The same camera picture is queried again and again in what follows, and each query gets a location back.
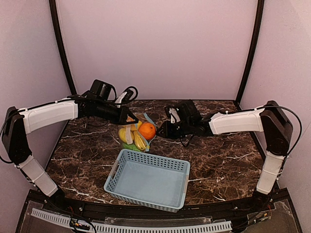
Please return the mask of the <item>orange yellow toy mango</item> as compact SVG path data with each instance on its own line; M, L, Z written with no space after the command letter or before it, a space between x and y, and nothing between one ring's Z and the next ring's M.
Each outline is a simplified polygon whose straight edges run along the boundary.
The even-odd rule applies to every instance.
M140 128L140 126L142 125L141 116L137 116L137 118L138 118L138 123L131 124L131 126L130 126L131 131L137 131Z

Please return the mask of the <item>green toy bitter gourd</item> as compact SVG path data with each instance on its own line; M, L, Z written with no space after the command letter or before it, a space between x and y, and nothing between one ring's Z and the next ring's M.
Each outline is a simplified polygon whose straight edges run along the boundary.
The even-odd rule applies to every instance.
M122 144L122 147L123 147L124 149L127 149L127 150L139 151L139 149L136 147L135 144L123 143L123 144Z

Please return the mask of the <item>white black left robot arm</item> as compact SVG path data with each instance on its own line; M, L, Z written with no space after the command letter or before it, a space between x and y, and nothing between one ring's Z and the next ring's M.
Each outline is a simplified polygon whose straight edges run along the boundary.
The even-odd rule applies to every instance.
M116 125L138 123L138 119L124 103L92 99L74 95L65 99L45 103L36 107L10 107L0 130L0 142L8 158L1 161L13 164L46 197L63 196L59 185L45 171L47 159L38 158L31 151L34 139L39 143L36 152L49 153L56 143L65 122L84 117L99 117Z

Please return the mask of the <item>light blue perforated plastic basket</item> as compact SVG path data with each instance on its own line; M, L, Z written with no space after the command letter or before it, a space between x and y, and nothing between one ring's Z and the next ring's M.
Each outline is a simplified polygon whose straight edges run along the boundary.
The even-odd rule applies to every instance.
M188 161L122 149L104 190L126 202L176 213L184 206L189 174Z

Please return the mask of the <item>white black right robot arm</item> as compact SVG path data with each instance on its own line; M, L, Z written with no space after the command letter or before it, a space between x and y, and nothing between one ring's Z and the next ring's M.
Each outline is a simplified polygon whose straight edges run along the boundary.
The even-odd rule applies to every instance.
M236 132L262 132L266 140L266 155L256 192L270 194L293 150L290 145L293 125L285 115L287 108L276 101L236 112L216 112L202 116L192 100L183 100L165 107L168 120L157 130L157 136L183 139L191 136L214 136Z

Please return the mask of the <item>black frame post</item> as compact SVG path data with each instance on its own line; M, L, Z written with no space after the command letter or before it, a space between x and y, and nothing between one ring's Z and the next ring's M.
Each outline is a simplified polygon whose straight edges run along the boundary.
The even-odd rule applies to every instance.
M258 43L258 39L259 39L260 28L261 28L262 16L263 16L263 11L264 11L264 3L265 3L265 0L258 0L257 1L255 21L254 21L249 51L248 51L248 55L246 58L246 62L245 62L244 71L242 74L240 86L239 86L239 89L238 89L238 92L237 92L237 95L235 98L236 106L240 106L240 103L242 101L243 94L245 92L246 85L248 82L251 67L253 64L253 60L254 60L254 56L255 56L255 52L256 52L256 48L257 48L257 43Z
M58 17L56 0L49 0L50 14L52 19L52 25L54 30L54 35L58 47L58 52L60 55L63 71L66 77L66 81L72 95L77 94L76 87L73 81L71 70L68 63L67 54L65 51L64 41L61 33L60 21Z

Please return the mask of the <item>black frame post right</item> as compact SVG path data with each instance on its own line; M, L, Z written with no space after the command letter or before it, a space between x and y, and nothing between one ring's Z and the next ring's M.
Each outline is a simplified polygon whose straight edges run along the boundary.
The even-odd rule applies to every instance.
M257 48L257 43L258 43L258 39L259 39L260 28L261 28L262 16L263 16L263 11L264 11L264 3L265 3L265 0L258 0L257 1L255 21L254 21L249 51L248 51L248 55L246 58L246 62L245 62L244 71L242 74L240 86L239 86L239 89L238 89L238 92L237 92L237 95L235 98L236 106L240 106L240 103L242 101L243 94L245 92L246 85L248 82L251 67L253 64L253 60L254 60L254 56L255 56L255 52L256 52L256 48Z

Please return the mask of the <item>clear zip bag blue zipper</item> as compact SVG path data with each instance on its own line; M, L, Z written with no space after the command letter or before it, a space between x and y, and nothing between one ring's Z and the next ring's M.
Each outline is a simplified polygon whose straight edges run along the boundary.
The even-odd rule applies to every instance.
M135 116L137 117L137 116L141 116L141 118L142 118L142 123L152 123L154 126L155 126L155 128L156 128L156 125L155 125L155 123L151 120L151 118L147 115L147 113L134 113L135 114ZM131 124L129 124L129 125L122 125L122 126L119 126L119 129L122 129L122 128L125 128L126 129L126 131L127 131L127 140L129 139L129 137L130 137L130 135L129 135L129 131L131 131L130 130L130 126L131 126ZM133 133L133 135L135 136L136 134L139 134L140 136L142 136L140 133L139 133L139 131L137 130L137 131L131 131L132 133ZM151 147L151 142L152 142L152 140L153 139L151 139L151 140L147 140L147 139L145 139L144 137L143 137L143 139L145 140L145 142L146 142L146 144L147 144L147 149L145 150L145 151L140 151L139 150L139 152L148 152L149 150L150 150L150 147Z

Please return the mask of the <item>yellow wrinkled toy fruit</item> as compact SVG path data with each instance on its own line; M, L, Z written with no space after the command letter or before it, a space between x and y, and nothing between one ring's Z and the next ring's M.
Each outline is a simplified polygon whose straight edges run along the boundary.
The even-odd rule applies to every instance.
M139 134L136 134L134 136L134 143L140 151L145 151L147 149L147 144L146 144L145 140Z

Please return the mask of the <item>orange toy fruit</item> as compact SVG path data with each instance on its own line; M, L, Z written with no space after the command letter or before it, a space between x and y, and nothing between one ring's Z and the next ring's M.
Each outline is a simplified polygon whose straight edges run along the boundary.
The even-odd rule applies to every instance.
M153 139L156 135L156 128L152 123L142 123L138 131L147 140Z

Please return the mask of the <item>black frame post left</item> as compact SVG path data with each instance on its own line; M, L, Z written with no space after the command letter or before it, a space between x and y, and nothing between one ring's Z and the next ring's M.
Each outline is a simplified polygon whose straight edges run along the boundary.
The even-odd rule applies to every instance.
M60 55L63 71L66 77L66 81L72 95L77 94L76 87L73 81L71 70L68 63L67 54L65 51L64 41L61 33L60 21L58 17L56 0L49 0L50 14L52 19L52 25L54 30L54 35L58 47L58 52Z

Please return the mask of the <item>black table front rail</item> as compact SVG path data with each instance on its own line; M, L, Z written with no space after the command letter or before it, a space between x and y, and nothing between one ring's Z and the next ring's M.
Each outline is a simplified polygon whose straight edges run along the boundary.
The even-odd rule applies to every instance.
M89 202L65 198L63 205L71 206L75 213L82 214L83 217L100 219L104 217L117 218L141 218L141 219L172 219L188 217L211 216L214 219L235 219L257 212L258 209L246 207L250 198L233 201L223 201L208 204L185 205L176 213L157 210L137 205L115 205L98 202Z

